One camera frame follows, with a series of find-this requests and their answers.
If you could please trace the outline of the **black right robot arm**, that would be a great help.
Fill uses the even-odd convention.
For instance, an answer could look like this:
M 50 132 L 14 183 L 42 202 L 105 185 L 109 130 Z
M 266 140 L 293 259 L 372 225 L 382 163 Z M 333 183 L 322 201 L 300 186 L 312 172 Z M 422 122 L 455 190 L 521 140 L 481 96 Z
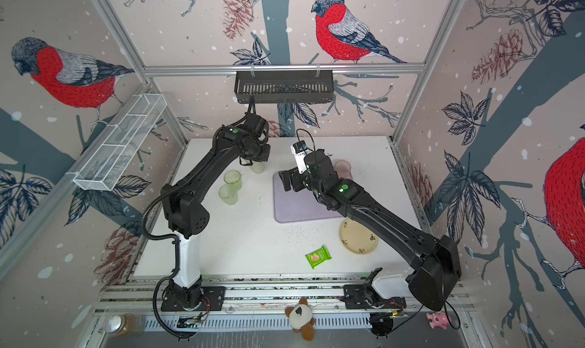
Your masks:
M 330 211 L 360 223 L 396 250 L 413 273 L 406 277 L 412 296 L 432 311 L 446 308 L 462 270 L 454 240 L 436 238 L 378 203 L 354 180 L 340 178 L 323 149 L 310 150 L 303 141 L 291 145 L 296 168 L 280 171 L 285 191 L 307 189 Z

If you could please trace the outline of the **pink textured glass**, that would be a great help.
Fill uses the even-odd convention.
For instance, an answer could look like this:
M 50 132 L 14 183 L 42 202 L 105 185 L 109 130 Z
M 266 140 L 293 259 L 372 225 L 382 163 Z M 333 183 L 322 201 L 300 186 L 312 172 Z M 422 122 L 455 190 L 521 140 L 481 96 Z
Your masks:
M 334 165 L 334 169 L 338 177 L 343 179 L 351 179 L 351 164 L 346 160 L 337 160 Z

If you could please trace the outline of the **pale green tall glass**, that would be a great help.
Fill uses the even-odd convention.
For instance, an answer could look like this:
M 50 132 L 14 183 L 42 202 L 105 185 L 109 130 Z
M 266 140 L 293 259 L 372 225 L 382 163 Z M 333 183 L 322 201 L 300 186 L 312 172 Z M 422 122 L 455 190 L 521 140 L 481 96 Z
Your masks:
M 249 168 L 255 174 L 262 174 L 265 172 L 266 163 L 265 162 L 254 162 Z

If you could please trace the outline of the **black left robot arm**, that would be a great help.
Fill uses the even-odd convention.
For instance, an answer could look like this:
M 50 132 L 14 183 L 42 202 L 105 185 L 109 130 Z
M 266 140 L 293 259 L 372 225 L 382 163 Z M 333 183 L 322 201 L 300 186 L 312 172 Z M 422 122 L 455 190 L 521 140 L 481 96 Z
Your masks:
M 161 189 L 164 216 L 175 237 L 175 267 L 165 288 L 170 302 L 164 307 L 195 310 L 204 300 L 198 265 L 199 234 L 210 221 L 202 202 L 211 186 L 237 158 L 266 162 L 270 152 L 268 122 L 257 114 L 247 114 L 236 123 L 221 126 L 213 136 L 210 151 L 194 169 L 176 184 Z

